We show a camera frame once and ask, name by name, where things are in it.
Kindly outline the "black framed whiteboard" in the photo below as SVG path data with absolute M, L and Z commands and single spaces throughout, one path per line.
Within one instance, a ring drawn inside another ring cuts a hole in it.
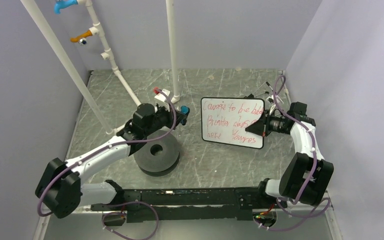
M 200 101 L 201 138 L 203 141 L 262 149 L 261 133 L 246 128 L 257 122 L 265 110 L 261 98 L 203 97 Z

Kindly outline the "blue whiteboard eraser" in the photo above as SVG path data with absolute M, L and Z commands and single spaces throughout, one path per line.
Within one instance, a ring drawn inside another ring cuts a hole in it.
M 188 115 L 190 113 L 190 108 L 185 106 L 185 105 L 182 105 L 180 107 L 180 112 L 184 115 L 183 119 L 180 122 L 184 126 L 187 123 L 187 118 L 188 118 Z

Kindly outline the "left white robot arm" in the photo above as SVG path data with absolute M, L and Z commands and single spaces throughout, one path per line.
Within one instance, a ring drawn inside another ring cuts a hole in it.
M 80 156 L 48 162 L 35 189 L 40 217 L 55 215 L 62 219 L 84 205 L 105 204 L 111 210 L 124 203 L 124 190 L 112 180 L 99 184 L 85 182 L 112 163 L 125 159 L 147 143 L 159 141 L 178 125 L 187 123 L 190 108 L 142 103 L 125 126 L 107 142 Z

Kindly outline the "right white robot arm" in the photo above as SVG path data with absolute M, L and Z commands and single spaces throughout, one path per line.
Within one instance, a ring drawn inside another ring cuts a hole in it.
M 307 105 L 293 102 L 280 117 L 265 110 L 255 123 L 245 128 L 248 133 L 268 136 L 272 132 L 290 135 L 295 154 L 280 179 L 266 178 L 258 186 L 256 203 L 269 207 L 277 198 L 317 206 L 321 203 L 334 172 L 325 160 L 315 138 L 316 122 L 306 114 Z

